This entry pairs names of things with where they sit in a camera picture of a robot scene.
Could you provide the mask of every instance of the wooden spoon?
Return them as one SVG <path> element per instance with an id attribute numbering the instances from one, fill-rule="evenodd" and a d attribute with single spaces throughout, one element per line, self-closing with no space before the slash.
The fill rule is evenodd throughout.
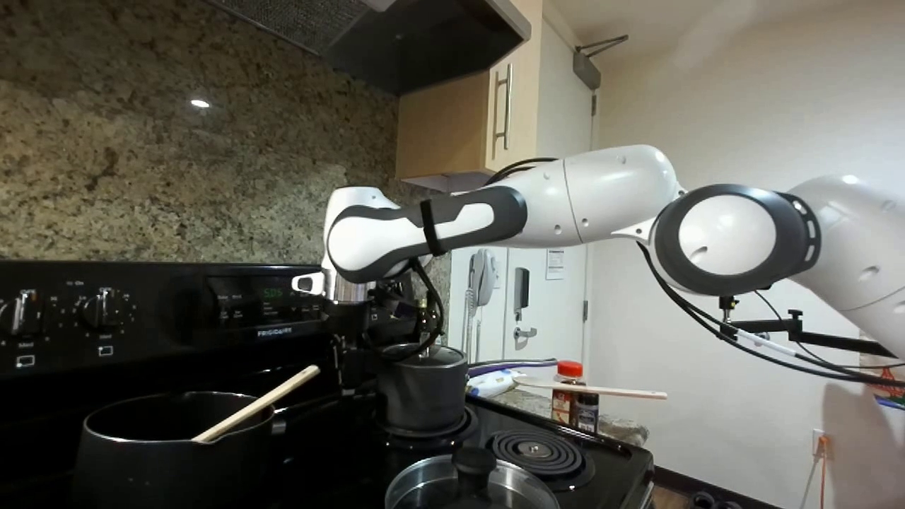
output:
<path id="1" fill-rule="evenodd" d="M 309 380 L 319 374 L 316 366 L 309 366 L 305 370 L 288 377 L 282 385 L 272 388 L 261 398 L 250 401 L 246 408 L 234 411 L 223 422 L 207 426 L 204 433 L 193 435 L 196 443 L 214 443 L 237 424 L 250 422 L 255 412 L 272 408 L 278 398 L 288 395 L 291 390 L 302 388 Z"/>

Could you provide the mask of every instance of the control panel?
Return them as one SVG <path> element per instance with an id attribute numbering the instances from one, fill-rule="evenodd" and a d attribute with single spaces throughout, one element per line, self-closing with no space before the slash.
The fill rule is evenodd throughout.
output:
<path id="1" fill-rule="evenodd" d="M 291 292 L 319 265 L 0 264 L 0 380 L 93 370 L 326 333 Z"/>

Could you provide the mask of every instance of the electrical outlet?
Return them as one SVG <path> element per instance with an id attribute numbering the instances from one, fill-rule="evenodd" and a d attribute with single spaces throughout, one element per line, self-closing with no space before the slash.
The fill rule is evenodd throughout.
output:
<path id="1" fill-rule="evenodd" d="M 813 452 L 814 457 L 825 457 L 832 455 L 832 435 L 820 426 L 813 431 Z"/>

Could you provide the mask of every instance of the robotic arm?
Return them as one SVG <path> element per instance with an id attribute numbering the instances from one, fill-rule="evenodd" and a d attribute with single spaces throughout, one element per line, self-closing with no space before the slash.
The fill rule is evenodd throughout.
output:
<path id="1" fill-rule="evenodd" d="M 460 247 L 575 247 L 632 238 L 661 281 L 732 296 L 798 281 L 905 359 L 905 204 L 854 179 L 791 192 L 716 185 L 684 192 L 656 148 L 610 148 L 400 210 L 337 190 L 326 220 L 326 293 L 357 308 L 376 281 Z"/>

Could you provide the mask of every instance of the stove knob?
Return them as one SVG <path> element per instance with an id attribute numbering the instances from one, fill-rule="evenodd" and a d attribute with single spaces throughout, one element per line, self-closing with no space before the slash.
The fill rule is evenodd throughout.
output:
<path id="1" fill-rule="evenodd" d="M 115 330 L 131 319 L 131 296 L 118 289 L 106 285 L 93 296 L 83 296 L 77 303 L 77 313 L 90 330 Z"/>
<path id="2" fill-rule="evenodd" d="M 43 303 L 35 289 L 22 289 L 11 303 L 0 308 L 4 333 L 14 340 L 32 340 L 43 333 Z"/>

